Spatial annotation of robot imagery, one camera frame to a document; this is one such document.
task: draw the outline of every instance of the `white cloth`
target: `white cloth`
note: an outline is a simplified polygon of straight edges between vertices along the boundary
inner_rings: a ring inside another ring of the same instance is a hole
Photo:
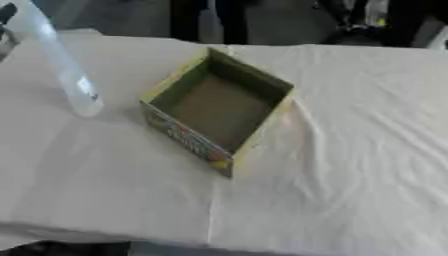
[[[303,255],[448,254],[448,55],[223,48],[297,87],[295,106],[248,155],[250,174],[230,181],[147,128],[138,106],[139,93],[204,46],[76,38],[67,45],[106,103],[95,119],[72,114],[34,42],[0,65],[5,235]]]

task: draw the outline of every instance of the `plastic bottle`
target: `plastic bottle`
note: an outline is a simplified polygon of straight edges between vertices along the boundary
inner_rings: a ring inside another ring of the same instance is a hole
[[[83,117],[97,115],[104,106],[98,91],[64,48],[48,18],[29,0],[16,2],[19,13],[27,19],[24,23],[29,30],[27,34],[41,44],[75,113]]]

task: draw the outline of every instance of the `open box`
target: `open box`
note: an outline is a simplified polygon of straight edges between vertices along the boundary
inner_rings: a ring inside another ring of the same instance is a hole
[[[290,102],[293,86],[208,48],[152,90],[141,105],[149,124],[226,177],[263,128]]]

